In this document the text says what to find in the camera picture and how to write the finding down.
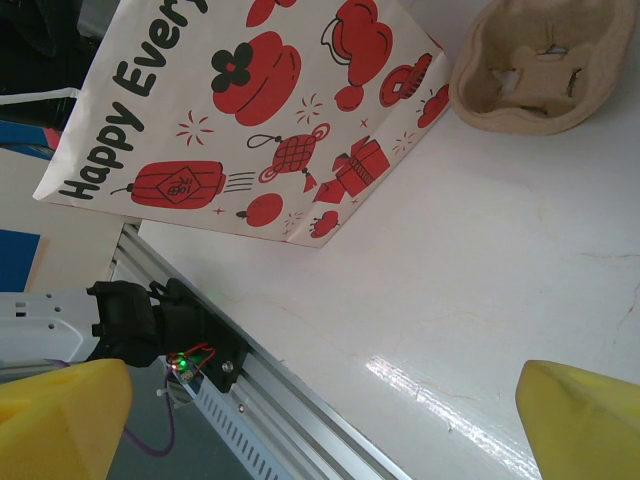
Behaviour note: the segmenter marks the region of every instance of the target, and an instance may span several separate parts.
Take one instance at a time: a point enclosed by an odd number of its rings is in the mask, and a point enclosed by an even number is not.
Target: white tabletop
[[[449,111],[321,250],[145,222],[142,237],[416,478],[539,478],[525,361],[640,383],[640,43],[548,138]]]

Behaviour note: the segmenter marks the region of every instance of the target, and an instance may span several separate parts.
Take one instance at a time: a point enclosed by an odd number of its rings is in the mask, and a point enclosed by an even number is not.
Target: cable
[[[190,348],[189,350],[187,350],[186,352],[183,353],[183,356],[187,357],[190,354],[197,352],[198,350],[202,349],[204,350],[205,348],[207,348],[208,343],[201,343],[200,345],[196,345],[195,347]]]
[[[49,360],[47,359],[51,365],[55,365],[60,368],[70,367],[71,365],[62,360]],[[164,388],[163,395],[165,400],[165,405],[167,407],[167,416],[169,420],[169,441],[167,446],[161,450],[156,450],[155,448],[150,447],[142,440],[140,440],[127,426],[122,430],[122,436],[126,438],[130,443],[132,443],[135,447],[140,449],[143,453],[155,458],[162,458],[169,455],[171,450],[173,450],[173,446],[176,441],[176,430],[175,424],[173,421],[173,410],[171,410],[171,400],[169,398],[169,377],[172,375],[171,369],[167,369],[164,374],[162,386]]]
[[[204,367],[205,363],[211,360],[215,354],[216,354],[216,349],[214,348],[211,354],[207,358],[205,358],[202,362],[200,362],[200,365],[198,365],[198,368],[196,368],[196,371],[193,372],[194,377],[198,375],[198,373],[200,373],[200,370],[202,369],[202,367]]]

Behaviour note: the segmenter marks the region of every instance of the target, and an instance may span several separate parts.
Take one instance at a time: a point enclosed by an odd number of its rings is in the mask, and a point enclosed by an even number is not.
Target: white paper bag
[[[395,0],[122,0],[34,197],[319,247],[449,76]]]

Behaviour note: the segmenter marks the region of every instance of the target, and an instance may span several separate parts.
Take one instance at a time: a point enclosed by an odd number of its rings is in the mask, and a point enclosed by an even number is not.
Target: blue panel
[[[40,235],[0,229],[0,292],[24,292]]]
[[[4,148],[43,160],[50,160],[50,155],[45,153],[48,150],[47,137],[40,127],[0,120],[0,146],[6,144],[22,144]]]

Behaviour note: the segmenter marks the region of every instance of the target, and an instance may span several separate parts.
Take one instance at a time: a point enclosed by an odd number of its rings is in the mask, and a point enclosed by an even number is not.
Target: red persimmon illustration
[[[438,118],[438,115],[446,108],[449,103],[449,85],[445,85],[430,100],[425,102],[422,109],[422,116],[418,119],[419,128],[427,128]]]
[[[316,223],[311,224],[311,238],[322,238],[329,234],[331,230],[340,225],[338,212],[329,210],[322,215],[322,218],[314,218]]]
[[[211,65],[218,72],[211,82],[213,103],[237,122],[253,127],[273,117],[293,92],[302,60],[298,51],[283,45],[276,32],[265,32],[241,43],[232,54],[216,52]]]
[[[247,223],[255,228],[269,225],[282,213],[284,201],[277,193],[267,193],[256,198],[249,204],[247,210],[238,212],[239,218],[244,218]]]

